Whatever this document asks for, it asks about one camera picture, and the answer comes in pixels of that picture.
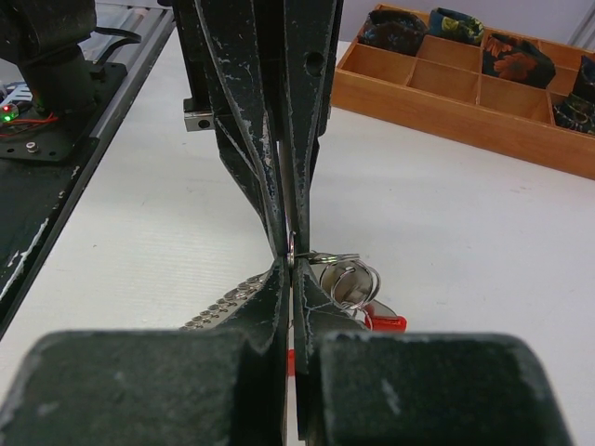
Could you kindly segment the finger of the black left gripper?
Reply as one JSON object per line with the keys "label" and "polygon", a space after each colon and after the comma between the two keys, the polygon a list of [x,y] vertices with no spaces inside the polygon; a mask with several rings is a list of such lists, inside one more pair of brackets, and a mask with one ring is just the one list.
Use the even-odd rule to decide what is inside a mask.
{"label": "finger of the black left gripper", "polygon": [[336,63],[341,1],[285,1],[283,181],[297,254],[310,251],[310,189]]}
{"label": "finger of the black left gripper", "polygon": [[278,155],[271,133],[252,1],[197,1],[195,9],[210,61],[234,123],[256,170],[271,250],[287,240]]}

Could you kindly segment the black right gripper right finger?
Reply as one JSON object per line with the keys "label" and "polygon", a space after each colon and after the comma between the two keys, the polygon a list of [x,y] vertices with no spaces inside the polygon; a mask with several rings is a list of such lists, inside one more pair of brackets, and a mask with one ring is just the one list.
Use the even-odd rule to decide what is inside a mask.
{"label": "black right gripper right finger", "polygon": [[309,445],[569,445],[544,368],[507,334],[368,330],[292,271],[297,432]]}

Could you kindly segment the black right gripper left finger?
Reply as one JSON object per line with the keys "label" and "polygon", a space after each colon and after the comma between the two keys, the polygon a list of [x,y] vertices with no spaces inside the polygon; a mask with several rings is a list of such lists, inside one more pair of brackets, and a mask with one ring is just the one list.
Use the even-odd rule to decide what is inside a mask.
{"label": "black right gripper left finger", "polygon": [[2,443],[284,444],[289,282],[274,260],[213,328],[41,337],[2,405]]}

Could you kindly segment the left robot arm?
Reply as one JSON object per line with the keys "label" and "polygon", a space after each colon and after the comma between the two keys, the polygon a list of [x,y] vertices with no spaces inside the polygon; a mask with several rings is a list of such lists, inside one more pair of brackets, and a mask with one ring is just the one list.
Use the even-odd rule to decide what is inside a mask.
{"label": "left robot arm", "polygon": [[[174,1],[187,113],[215,133],[221,161],[260,217],[272,252],[311,249],[311,181],[327,128],[339,1]],[[98,28],[91,1],[5,1],[1,57],[41,112],[96,105],[80,45]]]}

